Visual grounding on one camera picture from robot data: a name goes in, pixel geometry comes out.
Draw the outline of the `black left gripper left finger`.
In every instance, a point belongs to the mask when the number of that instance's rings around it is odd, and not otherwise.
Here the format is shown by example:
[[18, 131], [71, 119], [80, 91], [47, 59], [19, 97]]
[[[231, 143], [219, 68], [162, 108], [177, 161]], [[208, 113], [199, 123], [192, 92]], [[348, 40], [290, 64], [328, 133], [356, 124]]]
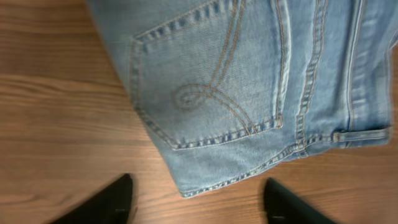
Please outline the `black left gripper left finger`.
[[127, 224], [132, 206], [133, 179], [123, 174], [81, 205], [51, 224]]

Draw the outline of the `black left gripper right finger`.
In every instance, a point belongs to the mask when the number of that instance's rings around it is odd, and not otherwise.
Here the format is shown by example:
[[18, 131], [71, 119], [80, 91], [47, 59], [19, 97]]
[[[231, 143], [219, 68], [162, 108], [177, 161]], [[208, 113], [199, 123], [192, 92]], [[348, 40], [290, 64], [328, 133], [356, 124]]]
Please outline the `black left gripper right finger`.
[[266, 181], [263, 202], [268, 224], [336, 224], [273, 178]]

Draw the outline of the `light blue denim jeans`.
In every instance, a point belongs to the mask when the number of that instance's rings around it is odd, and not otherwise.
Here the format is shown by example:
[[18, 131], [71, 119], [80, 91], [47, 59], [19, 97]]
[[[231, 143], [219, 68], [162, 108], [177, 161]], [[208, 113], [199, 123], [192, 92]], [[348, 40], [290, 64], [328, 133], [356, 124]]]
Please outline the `light blue denim jeans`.
[[396, 1], [87, 6], [182, 197], [390, 139]]

